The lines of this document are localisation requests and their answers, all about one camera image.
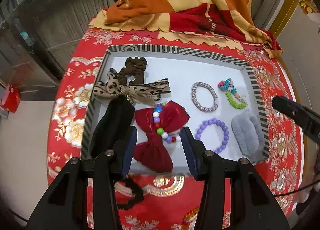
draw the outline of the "red velvet bow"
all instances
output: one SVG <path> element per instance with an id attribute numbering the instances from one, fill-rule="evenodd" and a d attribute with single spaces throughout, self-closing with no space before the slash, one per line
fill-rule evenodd
<path id="1" fill-rule="evenodd" d="M 155 172 L 171 172 L 172 160 L 167 149 L 162 144 L 162 138 L 154 128 L 154 108 L 135 111 L 138 126 L 147 133 L 147 142 L 136 145 L 133 157 L 144 166 Z M 160 112 L 160 127 L 170 133 L 182 128 L 189 120 L 184 108 L 173 101 L 169 101 Z"/>

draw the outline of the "silver bracelet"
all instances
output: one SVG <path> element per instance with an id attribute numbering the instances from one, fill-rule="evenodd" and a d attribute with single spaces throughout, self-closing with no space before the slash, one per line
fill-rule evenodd
<path id="1" fill-rule="evenodd" d="M 214 99 L 214 106 L 212 107 L 203 107 L 201 104 L 199 104 L 197 98 L 196 98 L 196 90 L 197 87 L 203 87 L 209 90 L 209 92 L 212 94 L 213 99 Z M 192 85 L 191 88 L 191 99 L 192 102 L 194 103 L 194 105 L 202 112 L 213 112 L 215 111 L 218 106 L 219 106 L 219 102 L 218 102 L 218 96 L 216 94 L 216 92 L 214 91 L 214 89 L 208 85 L 207 83 L 202 83 L 202 82 L 196 82 Z"/>

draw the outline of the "leopard print bow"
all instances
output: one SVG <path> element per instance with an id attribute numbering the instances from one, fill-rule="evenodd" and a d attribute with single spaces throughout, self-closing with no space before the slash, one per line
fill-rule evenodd
<path id="1" fill-rule="evenodd" d="M 97 85 L 94 86 L 93 94 L 95 96 L 115 98 L 123 94 L 131 103 L 138 101 L 154 106 L 155 101 L 160 100 L 161 94 L 170 92 L 169 82 L 166 78 L 153 83 L 120 85 L 117 72 L 113 68 L 110 68 L 107 76 L 107 84 L 99 81 Z"/>

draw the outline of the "beaded keychain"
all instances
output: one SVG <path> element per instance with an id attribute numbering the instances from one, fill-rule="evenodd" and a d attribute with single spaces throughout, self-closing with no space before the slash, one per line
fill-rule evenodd
<path id="1" fill-rule="evenodd" d="M 229 103 L 231 104 L 231 106 L 233 106 L 236 109 L 244 109 L 247 107 L 247 103 L 246 101 L 237 93 L 237 89 L 233 86 L 233 81 L 231 80 L 231 78 L 228 78 L 226 81 L 221 81 L 220 83 L 218 83 L 218 88 L 221 91 L 226 91 L 226 96 L 227 99 L 229 101 Z M 237 103 L 233 97 L 232 94 L 234 95 L 234 97 L 236 99 L 238 99 L 238 101 L 240 103 Z"/>
<path id="2" fill-rule="evenodd" d="M 159 118 L 159 114 L 162 111 L 162 108 L 166 105 L 165 102 L 157 104 L 155 111 L 153 112 L 152 116 L 153 116 L 153 122 L 154 122 L 154 127 L 156 129 L 156 132 L 158 135 L 161 136 L 162 139 L 164 139 L 167 143 L 174 143 L 177 140 L 180 140 L 180 136 L 170 136 L 168 135 L 167 132 L 164 131 L 163 128 L 161 128 L 160 126 L 160 118 Z"/>

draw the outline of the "black hair tie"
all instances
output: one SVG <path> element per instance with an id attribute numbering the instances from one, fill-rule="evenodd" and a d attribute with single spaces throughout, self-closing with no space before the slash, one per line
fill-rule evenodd
<path id="1" fill-rule="evenodd" d="M 135 183 L 131 178 L 125 178 L 120 182 L 125 183 L 125 186 L 132 190 L 132 194 L 135 195 L 133 199 L 130 199 L 127 204 L 117 204 L 118 209 L 129 210 L 133 208 L 135 204 L 140 203 L 144 199 L 143 189 Z"/>

